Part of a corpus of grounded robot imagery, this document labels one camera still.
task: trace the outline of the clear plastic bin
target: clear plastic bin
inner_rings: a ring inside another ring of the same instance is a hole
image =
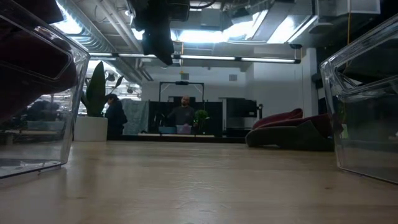
[[[191,134],[192,126],[189,125],[176,125],[177,134]]]
[[[35,9],[48,21],[62,16]],[[0,179],[68,161],[89,60],[52,26],[0,0]]]
[[[398,183],[398,16],[321,64],[338,166]]]

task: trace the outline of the small plant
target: small plant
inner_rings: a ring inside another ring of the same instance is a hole
[[[118,78],[113,90],[115,90],[123,80],[123,76]],[[86,93],[81,96],[81,102],[86,106],[87,116],[102,117],[102,111],[107,100],[105,84],[104,63],[100,62],[94,69],[93,76],[87,84]]]
[[[205,110],[197,110],[195,112],[195,121],[199,125],[199,130],[203,128],[203,125],[205,124],[206,119],[208,119],[209,114]]]

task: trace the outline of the potted plant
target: potted plant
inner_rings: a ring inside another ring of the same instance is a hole
[[[208,113],[205,110],[198,110],[195,112],[195,122],[198,124],[198,132],[204,134],[203,128],[205,127],[205,121],[209,119]]]
[[[117,80],[113,90],[121,84],[122,80],[123,77]],[[100,62],[87,84],[86,93],[82,93],[81,102],[86,106],[87,116],[79,116],[76,119],[75,141],[106,141],[108,119],[103,117],[102,112],[107,100],[106,81],[104,64]]]

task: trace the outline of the bald man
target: bald man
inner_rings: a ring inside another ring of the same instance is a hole
[[[183,96],[181,106],[174,108],[167,118],[175,118],[175,125],[192,125],[194,115],[195,110],[189,106],[189,96]]]

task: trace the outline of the white wall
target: white wall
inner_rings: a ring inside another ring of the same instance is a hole
[[[159,82],[176,82],[180,81],[181,68],[170,67],[166,70],[161,68],[148,68],[150,75],[154,78],[154,82],[142,84],[142,100],[159,100]],[[189,82],[200,82],[205,84],[205,101],[220,101],[225,97],[241,97],[244,98],[246,77],[245,73],[238,68],[211,68],[210,70],[202,67],[183,68],[185,73],[190,74]],[[229,81],[229,74],[238,75],[236,82]],[[177,86],[171,84],[162,85],[161,101],[167,101],[169,96],[189,95],[196,97],[197,101],[201,101],[201,85]]]
[[[301,64],[254,63],[246,73],[238,68],[202,67],[183,68],[190,74],[190,82],[205,83],[205,100],[219,101],[220,98],[237,97],[256,100],[262,103],[263,117],[302,108],[305,117],[318,114],[318,92],[311,81],[317,72],[315,49],[307,49]],[[143,83],[142,100],[158,101],[159,81],[180,80],[180,69],[170,67],[147,68],[154,82]],[[237,74],[237,82],[229,82],[229,74]],[[162,101],[169,96],[189,95],[201,100],[201,93],[194,86],[170,85],[162,92]],[[245,119],[245,126],[251,127],[256,119]]]
[[[245,97],[264,105],[263,117],[295,108],[305,117],[317,115],[318,92],[311,81],[316,57],[315,49],[307,49],[301,64],[254,63],[246,72]]]

